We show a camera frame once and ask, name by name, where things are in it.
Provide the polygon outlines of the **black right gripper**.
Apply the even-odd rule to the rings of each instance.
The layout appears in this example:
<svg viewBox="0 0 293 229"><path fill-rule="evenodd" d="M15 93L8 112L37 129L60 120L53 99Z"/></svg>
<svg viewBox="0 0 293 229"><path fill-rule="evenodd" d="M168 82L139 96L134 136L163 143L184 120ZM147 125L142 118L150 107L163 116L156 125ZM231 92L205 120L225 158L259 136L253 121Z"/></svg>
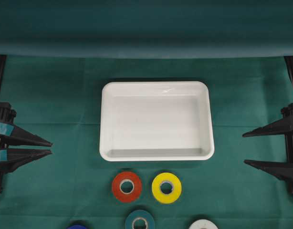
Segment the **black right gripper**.
<svg viewBox="0 0 293 229"><path fill-rule="evenodd" d="M293 103L282 109L282 115L282 119L246 132L242 136L284 135L287 162L244 160L244 163L262 170L279 180L288 181L288 189L293 194Z"/></svg>

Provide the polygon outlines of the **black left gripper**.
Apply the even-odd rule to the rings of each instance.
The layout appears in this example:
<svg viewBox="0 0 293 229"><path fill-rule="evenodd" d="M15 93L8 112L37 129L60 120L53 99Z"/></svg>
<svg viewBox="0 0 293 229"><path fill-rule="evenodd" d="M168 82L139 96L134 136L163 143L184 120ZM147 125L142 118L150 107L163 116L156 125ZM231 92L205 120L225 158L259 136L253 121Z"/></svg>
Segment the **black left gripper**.
<svg viewBox="0 0 293 229"><path fill-rule="evenodd" d="M52 143L13 125L16 112L10 103L0 103L0 193L5 173L14 172L17 168L51 155L48 149L7 149L8 146L47 146Z"/></svg>

